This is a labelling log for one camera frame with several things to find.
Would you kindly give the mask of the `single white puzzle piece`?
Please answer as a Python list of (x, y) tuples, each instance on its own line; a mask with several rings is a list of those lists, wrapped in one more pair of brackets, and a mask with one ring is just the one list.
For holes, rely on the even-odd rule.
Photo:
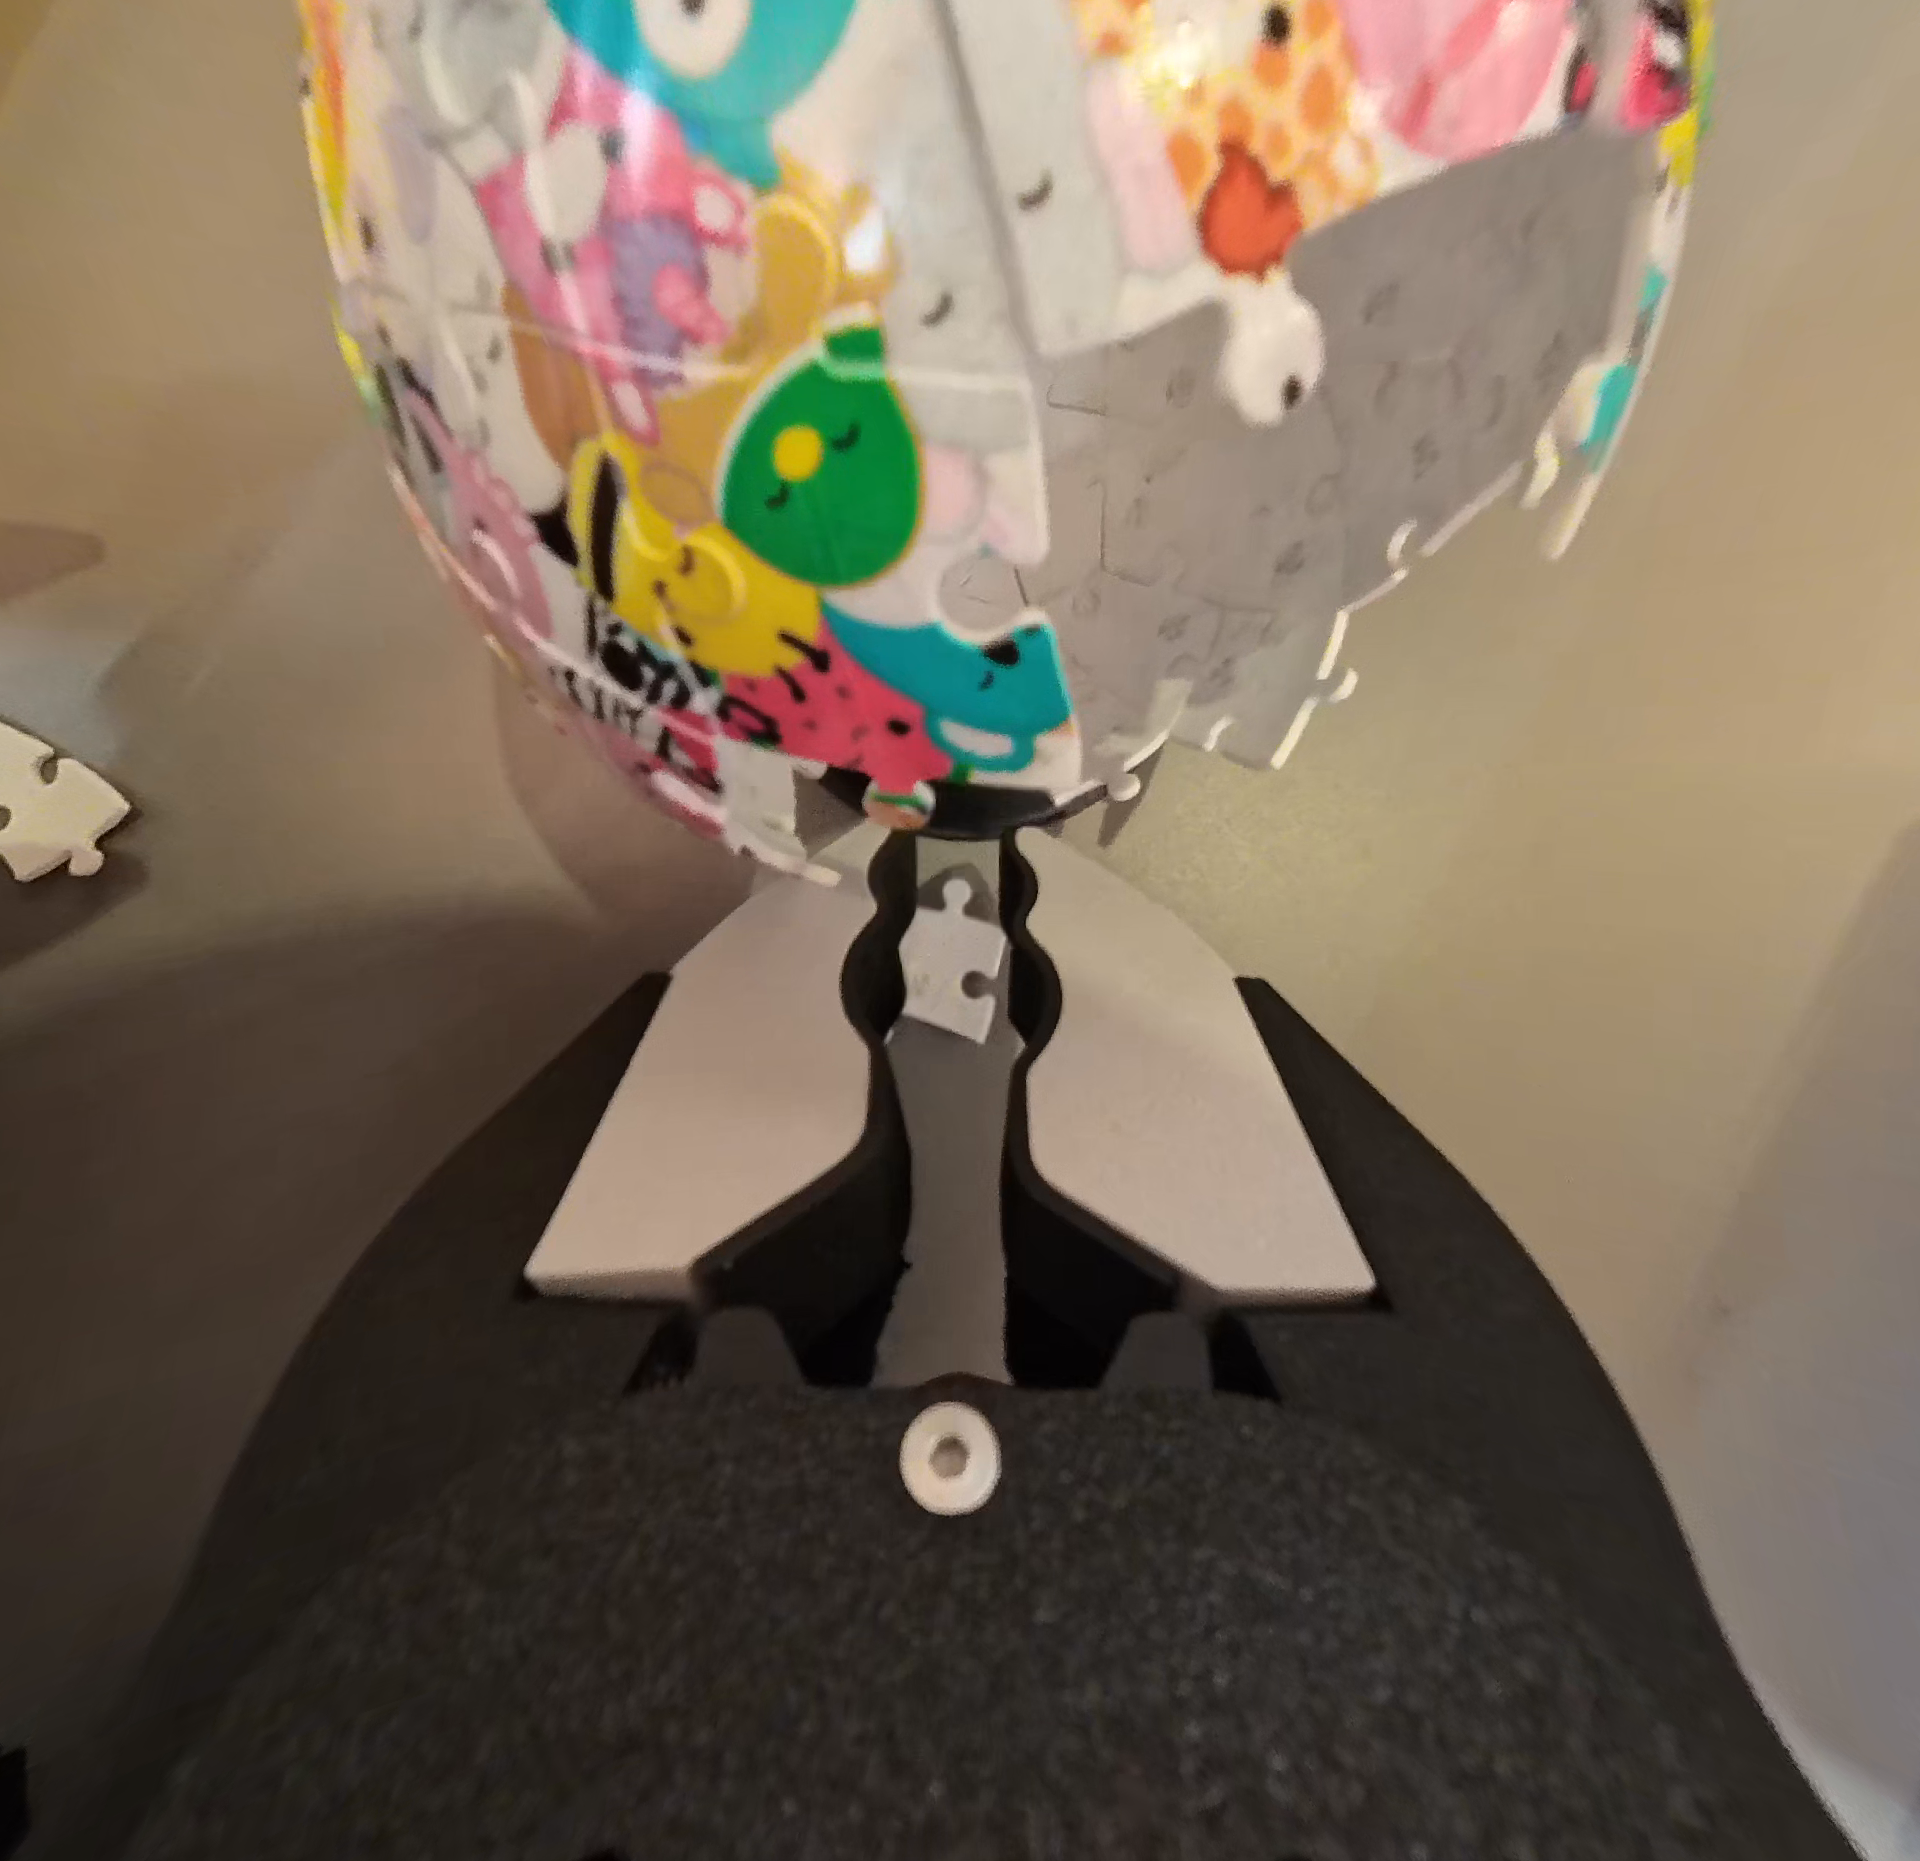
[(996, 896), (978, 868), (945, 868), (925, 885), (900, 939), (905, 1015), (985, 1046), (996, 1028), (1007, 952)]

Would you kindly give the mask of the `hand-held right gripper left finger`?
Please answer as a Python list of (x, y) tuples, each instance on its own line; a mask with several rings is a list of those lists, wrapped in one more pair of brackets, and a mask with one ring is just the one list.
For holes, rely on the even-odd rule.
[(889, 1035), (919, 905), (906, 839), (775, 877), (659, 978), (523, 1267), (540, 1299), (769, 1316), (804, 1376), (875, 1380), (906, 1269), (912, 1148)]

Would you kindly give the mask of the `joined white puzzle pieces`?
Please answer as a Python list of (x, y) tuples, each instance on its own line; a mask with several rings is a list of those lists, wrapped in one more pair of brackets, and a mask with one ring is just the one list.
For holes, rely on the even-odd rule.
[(100, 874), (101, 840), (131, 813), (132, 802), (101, 775), (2, 724), (2, 863), (13, 882)]

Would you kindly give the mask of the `colourful puzzle ball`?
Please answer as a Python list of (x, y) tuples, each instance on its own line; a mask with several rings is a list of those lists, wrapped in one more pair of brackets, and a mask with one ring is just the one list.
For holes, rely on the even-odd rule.
[(434, 568), (684, 822), (1277, 769), (1501, 497), (1577, 530), (1713, 0), (297, 0)]

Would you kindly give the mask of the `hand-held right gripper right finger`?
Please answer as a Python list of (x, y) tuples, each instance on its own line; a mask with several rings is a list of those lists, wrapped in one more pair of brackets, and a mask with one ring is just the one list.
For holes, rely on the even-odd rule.
[(1240, 1364), (1248, 1319), (1378, 1303), (1254, 992), (1213, 943), (1050, 835), (1001, 840), (997, 891), (1013, 1382), (1092, 1389), (1131, 1346), (1208, 1382)]

